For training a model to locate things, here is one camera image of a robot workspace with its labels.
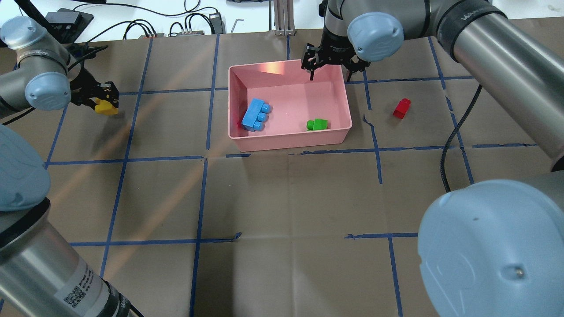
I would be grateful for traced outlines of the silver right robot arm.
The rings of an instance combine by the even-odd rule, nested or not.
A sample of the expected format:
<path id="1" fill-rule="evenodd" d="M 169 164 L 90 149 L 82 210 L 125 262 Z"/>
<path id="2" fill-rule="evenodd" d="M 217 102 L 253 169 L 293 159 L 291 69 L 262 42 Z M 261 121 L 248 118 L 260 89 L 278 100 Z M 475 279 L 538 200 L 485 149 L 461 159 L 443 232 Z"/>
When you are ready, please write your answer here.
<path id="1" fill-rule="evenodd" d="M 563 315 L 563 60 L 487 0 L 324 0 L 320 46 L 302 68 L 363 71 L 433 36 L 478 81 L 442 150 L 445 194 L 418 233 L 420 272 L 441 317 Z M 447 149 L 485 89 L 552 160 L 549 174 L 454 190 Z"/>

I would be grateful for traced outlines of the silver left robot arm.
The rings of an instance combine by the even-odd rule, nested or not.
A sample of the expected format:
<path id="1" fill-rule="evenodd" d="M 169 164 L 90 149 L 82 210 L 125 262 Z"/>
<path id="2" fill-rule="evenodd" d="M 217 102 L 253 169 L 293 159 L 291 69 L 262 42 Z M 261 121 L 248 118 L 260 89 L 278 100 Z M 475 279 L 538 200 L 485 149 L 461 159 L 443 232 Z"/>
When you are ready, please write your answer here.
<path id="1" fill-rule="evenodd" d="M 70 104 L 117 114 L 115 84 L 83 66 L 101 48 L 78 57 L 28 16 L 7 20 L 1 40 L 17 58 L 1 75 L 1 298 L 26 317 L 140 317 L 49 222 L 51 178 L 30 144 L 48 130 L 40 115 Z"/>

